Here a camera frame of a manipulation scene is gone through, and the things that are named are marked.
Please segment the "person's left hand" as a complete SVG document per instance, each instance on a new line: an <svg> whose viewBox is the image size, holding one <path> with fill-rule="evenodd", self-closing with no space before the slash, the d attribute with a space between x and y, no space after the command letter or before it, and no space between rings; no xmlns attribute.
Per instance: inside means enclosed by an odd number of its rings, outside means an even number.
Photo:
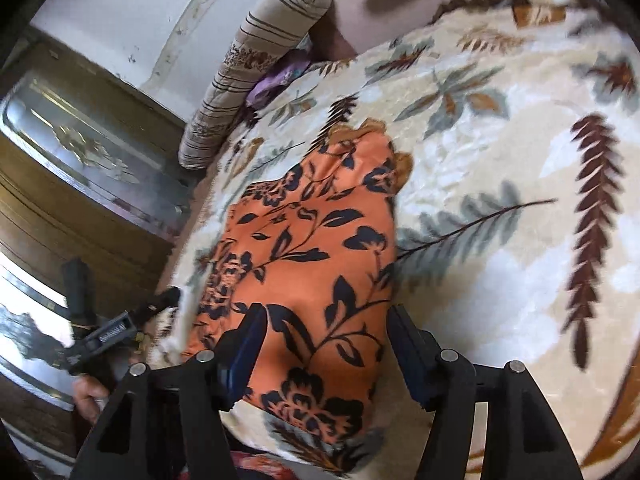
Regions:
<svg viewBox="0 0 640 480"><path fill-rule="evenodd" d="M115 353L86 365L73 379L73 399L79 416L94 425L108 398L131 365L143 362L138 354Z"/></svg>

